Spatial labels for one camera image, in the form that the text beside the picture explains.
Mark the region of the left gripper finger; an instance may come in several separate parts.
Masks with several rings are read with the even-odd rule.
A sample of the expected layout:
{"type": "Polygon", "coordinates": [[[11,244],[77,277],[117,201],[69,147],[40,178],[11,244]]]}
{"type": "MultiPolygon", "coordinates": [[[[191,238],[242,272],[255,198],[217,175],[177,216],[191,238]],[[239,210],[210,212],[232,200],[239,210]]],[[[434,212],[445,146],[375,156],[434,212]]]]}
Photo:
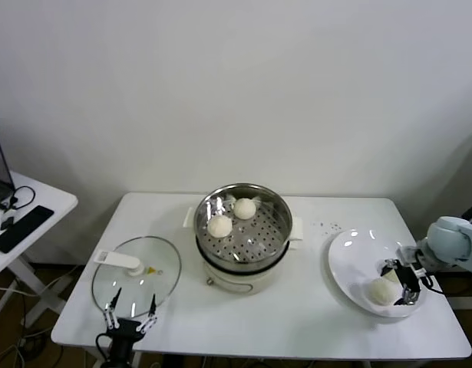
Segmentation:
{"type": "Polygon", "coordinates": [[[153,294],[147,318],[137,327],[138,332],[147,332],[157,322],[156,310],[156,295],[153,294]]]}
{"type": "Polygon", "coordinates": [[[121,288],[118,289],[117,293],[114,295],[112,300],[107,303],[105,309],[103,310],[107,329],[118,329],[120,327],[120,323],[118,322],[117,316],[115,314],[115,308],[120,297],[120,293],[121,288]]]}

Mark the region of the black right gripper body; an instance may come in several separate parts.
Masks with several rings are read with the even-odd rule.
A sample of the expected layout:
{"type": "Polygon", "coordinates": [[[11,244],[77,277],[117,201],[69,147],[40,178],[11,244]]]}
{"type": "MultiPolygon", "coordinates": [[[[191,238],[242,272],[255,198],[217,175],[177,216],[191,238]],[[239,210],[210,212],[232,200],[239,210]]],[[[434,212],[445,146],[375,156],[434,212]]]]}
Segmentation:
{"type": "Polygon", "coordinates": [[[412,291],[418,291],[420,296],[421,287],[418,283],[416,274],[411,268],[399,264],[398,268],[395,270],[395,273],[398,276],[398,280],[402,286],[402,292],[404,289],[411,289],[412,291]]]}

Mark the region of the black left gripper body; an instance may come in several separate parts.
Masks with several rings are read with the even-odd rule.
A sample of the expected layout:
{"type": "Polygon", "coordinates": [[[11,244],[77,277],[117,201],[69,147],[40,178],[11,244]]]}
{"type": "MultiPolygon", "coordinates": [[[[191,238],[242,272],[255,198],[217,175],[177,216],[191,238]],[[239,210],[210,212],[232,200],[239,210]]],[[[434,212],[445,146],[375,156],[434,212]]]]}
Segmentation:
{"type": "Polygon", "coordinates": [[[134,344],[144,338],[141,322],[120,318],[120,326],[109,331],[109,367],[132,367],[134,344]]]}

